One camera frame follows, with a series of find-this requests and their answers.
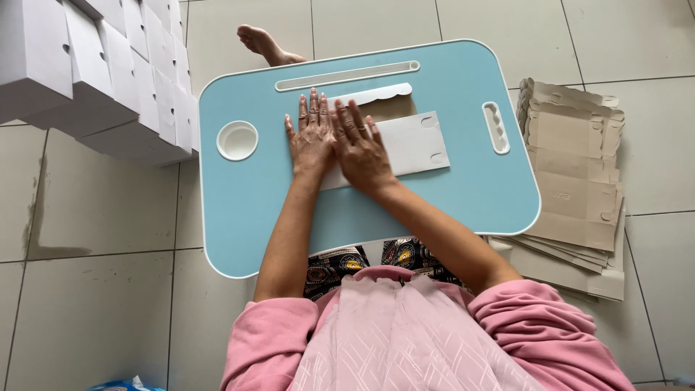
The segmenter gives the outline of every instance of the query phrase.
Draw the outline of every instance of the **woman's left hand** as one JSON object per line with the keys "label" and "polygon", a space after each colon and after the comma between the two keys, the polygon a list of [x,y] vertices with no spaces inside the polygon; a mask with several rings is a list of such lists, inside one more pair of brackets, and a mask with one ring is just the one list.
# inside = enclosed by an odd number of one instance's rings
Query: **woman's left hand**
{"label": "woman's left hand", "polygon": [[331,142],[335,139],[328,115],[328,101],[322,93],[319,98],[315,88],[309,95],[309,110],[306,97],[300,96],[299,131],[295,132],[292,118],[285,114],[285,131],[290,141],[290,155],[294,175],[309,174],[322,180],[323,175],[335,164]]}

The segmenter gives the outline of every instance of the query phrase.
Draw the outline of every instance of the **plastic bag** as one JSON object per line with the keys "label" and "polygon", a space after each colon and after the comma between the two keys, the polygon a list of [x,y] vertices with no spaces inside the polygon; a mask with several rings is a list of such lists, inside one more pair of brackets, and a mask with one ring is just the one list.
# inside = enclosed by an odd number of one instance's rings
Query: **plastic bag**
{"label": "plastic bag", "polygon": [[142,384],[139,376],[135,376],[133,380],[117,380],[108,383],[89,387],[85,391],[165,391],[161,388],[147,387]]}

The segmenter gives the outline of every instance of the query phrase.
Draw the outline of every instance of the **bare foot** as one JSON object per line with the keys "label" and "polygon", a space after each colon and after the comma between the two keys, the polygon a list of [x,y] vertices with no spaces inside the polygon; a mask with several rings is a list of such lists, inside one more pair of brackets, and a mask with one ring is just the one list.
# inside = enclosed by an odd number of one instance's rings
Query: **bare foot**
{"label": "bare foot", "polygon": [[262,55],[271,67],[303,63],[306,59],[298,54],[288,53],[277,46],[275,40],[263,29],[242,24],[236,29],[239,40],[254,53]]}

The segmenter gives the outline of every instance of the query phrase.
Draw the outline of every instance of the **light blue tabletop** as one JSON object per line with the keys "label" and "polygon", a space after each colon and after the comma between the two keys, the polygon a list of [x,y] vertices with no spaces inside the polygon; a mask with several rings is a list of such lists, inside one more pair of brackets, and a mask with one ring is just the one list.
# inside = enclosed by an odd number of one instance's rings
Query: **light blue tabletop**
{"label": "light blue tabletop", "polygon": [[[200,96],[204,246],[215,270],[230,278],[258,273],[292,180],[284,115],[292,116],[296,128],[299,96],[309,96],[309,88],[278,93],[275,83],[405,61],[418,61],[420,69],[317,89],[335,97],[410,83],[418,113],[437,113],[451,167],[399,179],[478,234],[518,234],[535,222],[541,206],[538,188],[499,63],[488,47],[455,40],[311,61],[219,77]],[[500,107],[507,154],[493,151],[485,102]],[[235,120],[253,124],[259,133],[256,151],[242,161],[226,160],[216,146],[218,132]],[[343,187],[320,192],[309,252],[408,236],[379,205],[351,186]]]}

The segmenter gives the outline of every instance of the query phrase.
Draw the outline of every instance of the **hand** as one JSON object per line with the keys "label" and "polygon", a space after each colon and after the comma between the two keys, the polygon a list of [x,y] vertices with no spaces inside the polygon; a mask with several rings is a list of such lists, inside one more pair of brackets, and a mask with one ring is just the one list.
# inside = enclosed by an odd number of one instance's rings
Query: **hand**
{"label": "hand", "polygon": [[294,175],[309,174],[320,181],[335,164],[331,147],[334,138],[326,95],[322,93],[319,99],[315,88],[311,89],[309,95],[309,112],[306,111],[306,97],[300,96],[299,128],[295,132],[292,119],[285,114],[285,131],[290,141]]}
{"label": "hand", "polygon": [[357,190],[374,197],[381,189],[397,184],[398,179],[393,176],[382,135],[372,117],[366,118],[372,132],[369,137],[357,104],[351,99],[348,105],[346,108],[338,99],[336,108],[331,110],[336,139],[333,146],[345,178]]}

